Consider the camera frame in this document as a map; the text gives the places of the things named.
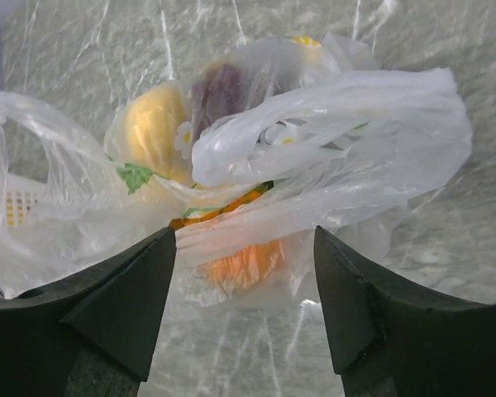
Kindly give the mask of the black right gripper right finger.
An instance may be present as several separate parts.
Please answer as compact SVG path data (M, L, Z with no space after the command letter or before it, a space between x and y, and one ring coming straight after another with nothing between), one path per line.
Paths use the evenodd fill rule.
M496 396L496 304L428 289L318 227L314 263L348 396Z

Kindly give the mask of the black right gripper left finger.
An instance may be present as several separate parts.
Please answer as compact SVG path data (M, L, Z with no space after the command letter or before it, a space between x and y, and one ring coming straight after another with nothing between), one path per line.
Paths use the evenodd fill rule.
M134 396L148 379L174 270L174 230L0 299L0 396Z

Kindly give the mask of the orange fruit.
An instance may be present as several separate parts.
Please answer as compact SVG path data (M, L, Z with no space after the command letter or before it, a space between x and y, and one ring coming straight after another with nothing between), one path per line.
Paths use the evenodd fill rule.
M185 214L182 218L171 220L169 226L178 231L195 223L212 220L223 213L233 212L242 205L257 200L273 187L273 181L264 182L232 201L226 207L212 211L192 210L190 214ZM231 256L201 265L199 270L213 285L222 288L249 289L284 267L282 240L276 239L266 244L247 246Z

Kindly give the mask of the clear plastic bag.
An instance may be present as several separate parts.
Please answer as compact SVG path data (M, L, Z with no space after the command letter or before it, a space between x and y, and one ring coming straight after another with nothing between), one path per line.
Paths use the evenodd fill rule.
M13 299L124 251L192 210L212 211L267 181L233 212L175 231L168 300L175 319L234 306L274 309L315 299L316 227L383 256L408 201L443 186L472 151L453 73L381 70L343 36L273 37L209 64L248 75L242 112L216 120L191 150L190 186L125 160L123 118L103 142L50 105L0 93L0 292ZM7 175L45 184L22 225L7 227ZM199 270L281 239L285 267L249 289L211 284Z

